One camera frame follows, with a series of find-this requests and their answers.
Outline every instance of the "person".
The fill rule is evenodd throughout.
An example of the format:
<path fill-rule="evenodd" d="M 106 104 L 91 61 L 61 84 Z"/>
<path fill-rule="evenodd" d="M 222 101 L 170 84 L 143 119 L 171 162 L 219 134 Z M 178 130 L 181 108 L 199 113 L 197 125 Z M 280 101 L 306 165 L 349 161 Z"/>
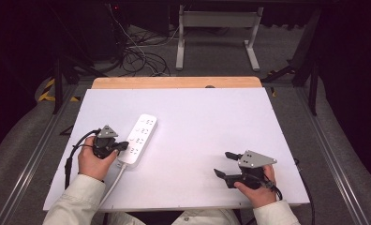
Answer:
<path fill-rule="evenodd" d="M 52 205 L 43 222 L 51 224 L 91 224 L 99 208 L 106 185 L 102 182 L 118 152 L 113 151 L 108 157 L 95 157 L 92 150 L 93 139 L 88 137 L 78 155 L 79 174 Z M 263 167 L 268 179 L 275 182 L 274 168 Z M 278 201 L 276 193 L 268 188 L 251 189 L 243 183 L 234 184 L 250 201 L 259 225 L 296 225 L 300 224 L 293 215 L 286 201 Z M 114 213 L 111 225 L 144 225 L 136 217 L 127 213 Z M 229 209 L 185 210 L 172 224 L 221 224 L 239 225 L 238 218 Z"/>

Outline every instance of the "person's left hand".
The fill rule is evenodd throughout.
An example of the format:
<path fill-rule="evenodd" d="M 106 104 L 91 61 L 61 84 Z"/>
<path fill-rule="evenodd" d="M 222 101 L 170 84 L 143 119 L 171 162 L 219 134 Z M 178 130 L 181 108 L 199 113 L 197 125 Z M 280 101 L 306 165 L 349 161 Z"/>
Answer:
<path fill-rule="evenodd" d="M 106 177 L 107 172 L 111 164 L 115 161 L 118 155 L 118 150 L 114 150 L 109 156 L 104 159 L 98 158 L 93 154 L 93 139 L 95 137 L 88 137 L 82 147 L 80 154 L 78 155 L 78 164 L 80 174 L 87 175 L 95 178 L 96 180 L 102 181 Z"/>

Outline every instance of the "power strip socket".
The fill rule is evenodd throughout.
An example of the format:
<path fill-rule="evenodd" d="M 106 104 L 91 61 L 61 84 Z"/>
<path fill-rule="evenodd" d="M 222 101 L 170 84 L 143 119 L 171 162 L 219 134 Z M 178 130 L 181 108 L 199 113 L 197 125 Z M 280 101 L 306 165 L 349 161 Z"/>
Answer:
<path fill-rule="evenodd" d="M 125 151 L 121 151 L 117 159 L 128 167 L 136 167 L 141 159 L 144 149 L 147 147 L 156 129 L 156 117 L 142 114 L 134 128 L 127 137 L 129 145 Z"/>

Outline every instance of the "forearm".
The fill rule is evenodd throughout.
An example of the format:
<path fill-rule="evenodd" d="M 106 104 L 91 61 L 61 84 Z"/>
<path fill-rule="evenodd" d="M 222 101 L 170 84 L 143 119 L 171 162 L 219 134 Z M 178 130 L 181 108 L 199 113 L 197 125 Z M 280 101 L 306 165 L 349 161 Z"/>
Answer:
<path fill-rule="evenodd" d="M 300 225 L 286 201 L 278 201 L 253 209 L 259 225 Z"/>
<path fill-rule="evenodd" d="M 77 175 L 51 207 L 43 224 L 90 224 L 104 189 L 104 183 L 86 175 Z"/>

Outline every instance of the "white jacket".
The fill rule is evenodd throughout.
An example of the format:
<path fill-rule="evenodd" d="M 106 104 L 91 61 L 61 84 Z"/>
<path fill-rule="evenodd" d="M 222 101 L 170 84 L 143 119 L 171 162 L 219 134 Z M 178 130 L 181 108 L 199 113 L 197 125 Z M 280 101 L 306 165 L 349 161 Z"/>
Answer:
<path fill-rule="evenodd" d="M 98 210 L 106 185 L 92 177 L 79 174 L 52 205 L 44 225 L 90 224 Z M 254 209 L 259 225 L 297 225 L 297 217 L 285 201 L 275 202 Z M 111 214 L 110 225 L 145 225 L 127 213 Z M 173 225 L 239 225 L 237 217 L 229 209 L 185 210 Z"/>

